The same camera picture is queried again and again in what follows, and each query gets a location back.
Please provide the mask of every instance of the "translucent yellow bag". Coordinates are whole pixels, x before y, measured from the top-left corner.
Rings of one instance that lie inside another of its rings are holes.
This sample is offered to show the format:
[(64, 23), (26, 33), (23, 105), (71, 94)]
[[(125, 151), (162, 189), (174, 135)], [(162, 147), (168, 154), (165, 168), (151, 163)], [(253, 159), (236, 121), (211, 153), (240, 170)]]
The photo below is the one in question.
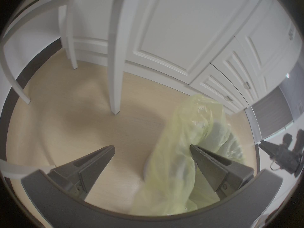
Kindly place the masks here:
[(145, 183), (135, 195), (130, 214), (173, 215), (219, 201), (196, 169), (191, 144), (243, 161), (241, 148), (226, 124), (223, 105), (202, 95), (191, 96), (168, 121), (147, 163)]

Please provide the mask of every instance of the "white chair leg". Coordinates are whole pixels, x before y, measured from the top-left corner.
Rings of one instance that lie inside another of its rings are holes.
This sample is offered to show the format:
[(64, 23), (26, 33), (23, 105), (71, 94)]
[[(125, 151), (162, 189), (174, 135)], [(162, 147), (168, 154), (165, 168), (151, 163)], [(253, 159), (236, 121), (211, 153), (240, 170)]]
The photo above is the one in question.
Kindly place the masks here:
[(67, 37), (67, 50), (70, 55), (73, 69), (78, 68), (75, 48), (74, 48), (74, 37), (73, 37), (73, 7), (75, 0), (69, 0), (67, 3), (67, 14), (66, 14), (66, 37)]
[(108, 89), (111, 111), (120, 111), (128, 40), (139, 0), (114, 0), (108, 35)]
[(12, 72), (10, 71), (9, 66), (7, 65), (7, 62), (5, 59), (3, 47), (0, 47), (0, 65), (1, 65), (1, 68), (6, 76), (7, 80), (10, 82), (12, 88), (21, 97), (21, 99), (25, 101), (26, 104), (29, 104), (31, 102), (31, 99), (24, 93), (23, 89), (17, 83), (14, 76), (12, 75)]

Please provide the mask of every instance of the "metal handle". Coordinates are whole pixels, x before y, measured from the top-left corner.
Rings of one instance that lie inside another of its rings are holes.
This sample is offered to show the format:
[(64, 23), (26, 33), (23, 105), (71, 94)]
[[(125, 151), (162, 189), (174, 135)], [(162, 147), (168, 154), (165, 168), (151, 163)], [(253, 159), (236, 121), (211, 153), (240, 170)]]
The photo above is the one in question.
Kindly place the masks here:
[(244, 83), (244, 88), (245, 88), (245, 89), (251, 89), (251, 87), (250, 87), (250, 85), (249, 85), (248, 82), (245, 82), (245, 83)]
[(288, 35), (289, 35), (289, 39), (293, 40), (293, 38), (294, 38), (294, 32), (293, 32), (292, 29), (289, 30)]
[(233, 101), (233, 99), (231, 99), (228, 95), (225, 97), (226, 101)]

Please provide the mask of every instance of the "yellow plastic bag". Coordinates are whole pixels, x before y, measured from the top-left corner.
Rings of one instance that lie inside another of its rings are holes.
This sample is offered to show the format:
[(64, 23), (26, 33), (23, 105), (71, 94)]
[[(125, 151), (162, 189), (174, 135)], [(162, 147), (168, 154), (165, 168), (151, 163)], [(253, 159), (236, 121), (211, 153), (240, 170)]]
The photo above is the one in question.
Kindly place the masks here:
[(189, 97), (174, 111), (146, 167), (145, 183), (135, 195), (132, 215), (174, 215), (219, 199), (195, 166), (190, 145), (242, 162), (223, 105), (202, 95)]

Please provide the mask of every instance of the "floor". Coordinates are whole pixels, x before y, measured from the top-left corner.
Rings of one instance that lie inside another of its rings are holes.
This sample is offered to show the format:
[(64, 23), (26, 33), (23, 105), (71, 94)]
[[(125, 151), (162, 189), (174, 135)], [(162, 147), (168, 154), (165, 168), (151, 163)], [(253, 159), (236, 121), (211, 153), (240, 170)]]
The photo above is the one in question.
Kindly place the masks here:
[[(63, 50), (54, 54), (25, 87), (29, 105), (18, 100), (9, 125), (7, 160), (20, 165), (62, 165), (101, 147), (116, 154), (101, 173), (86, 202), (127, 213), (143, 183), (146, 158), (172, 110), (188, 95), (124, 73), (121, 111), (110, 111), (106, 67), (78, 62), (72, 70)], [(256, 170), (253, 136), (244, 111), (227, 116), (238, 136), (246, 164)], [(47, 227), (19, 180), (15, 193)]]

